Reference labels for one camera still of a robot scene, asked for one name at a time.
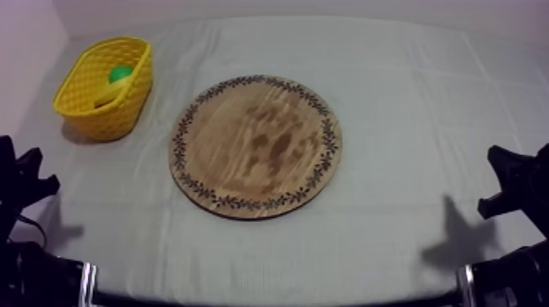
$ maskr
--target table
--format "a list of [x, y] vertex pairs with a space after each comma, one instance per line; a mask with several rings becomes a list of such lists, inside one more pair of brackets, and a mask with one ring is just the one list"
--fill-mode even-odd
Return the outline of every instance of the table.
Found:
[[[85, 47], [135, 35], [154, 53], [154, 85], [134, 131], [85, 141], [54, 113], [57, 87]], [[270, 74], [321, 95], [337, 115], [341, 164], [286, 216], [239, 222], [193, 205], [167, 166], [169, 132], [204, 88]], [[384, 20], [195, 20], [73, 40], [14, 137], [39, 146], [61, 192], [40, 220], [50, 251], [100, 267], [99, 288], [180, 302], [326, 305], [446, 291], [465, 263], [542, 235], [521, 212], [483, 221], [498, 191], [491, 145], [535, 154], [549, 132], [549, 53]]]

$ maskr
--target yellow basket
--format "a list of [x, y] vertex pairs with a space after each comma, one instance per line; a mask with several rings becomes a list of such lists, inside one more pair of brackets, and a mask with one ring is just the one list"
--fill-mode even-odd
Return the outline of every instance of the yellow basket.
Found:
[[[94, 97], [117, 65], [133, 73], [111, 102], [96, 108]], [[111, 38], [86, 49], [63, 81], [53, 109], [93, 140], [116, 140], [135, 126], [153, 82], [150, 44], [141, 38]]]

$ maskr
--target round wooden board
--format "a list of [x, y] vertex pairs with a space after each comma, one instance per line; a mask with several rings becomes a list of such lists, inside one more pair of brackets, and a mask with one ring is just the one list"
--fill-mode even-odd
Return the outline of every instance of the round wooden board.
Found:
[[284, 78], [239, 77], [202, 92], [177, 119], [169, 144], [183, 192], [220, 216], [255, 220], [309, 202], [341, 157], [326, 102]]

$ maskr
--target white wall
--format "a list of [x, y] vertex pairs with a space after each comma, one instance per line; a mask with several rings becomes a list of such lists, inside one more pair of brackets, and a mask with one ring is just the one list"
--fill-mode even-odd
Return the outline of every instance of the white wall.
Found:
[[0, 135], [14, 135], [69, 37], [51, 0], [0, 0]]
[[549, 46], [548, 0], [53, 0], [70, 36], [166, 20], [335, 15], [401, 20]]

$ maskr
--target green ball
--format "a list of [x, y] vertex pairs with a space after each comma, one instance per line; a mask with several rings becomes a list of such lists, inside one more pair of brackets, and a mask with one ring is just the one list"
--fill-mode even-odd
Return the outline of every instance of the green ball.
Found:
[[109, 73], [109, 83], [117, 82], [120, 79], [131, 75], [133, 72], [133, 67], [130, 65], [118, 65], [113, 68]]

